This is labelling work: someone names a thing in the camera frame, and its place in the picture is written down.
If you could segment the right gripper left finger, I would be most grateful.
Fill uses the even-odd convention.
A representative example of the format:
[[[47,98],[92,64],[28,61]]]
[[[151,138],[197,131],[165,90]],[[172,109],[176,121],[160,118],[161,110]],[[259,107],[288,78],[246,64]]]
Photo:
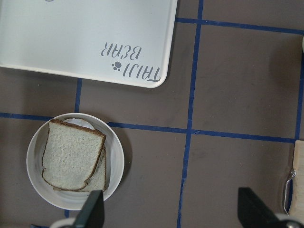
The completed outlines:
[[[94,190],[89,194],[81,211],[77,215],[74,228],[102,228],[105,222],[105,209],[102,190]]]

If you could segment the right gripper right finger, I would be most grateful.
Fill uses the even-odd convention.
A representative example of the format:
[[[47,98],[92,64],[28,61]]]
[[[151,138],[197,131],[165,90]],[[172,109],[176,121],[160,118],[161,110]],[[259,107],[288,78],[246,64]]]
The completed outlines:
[[[278,217],[249,188],[238,188],[237,217],[243,228],[287,228]]]

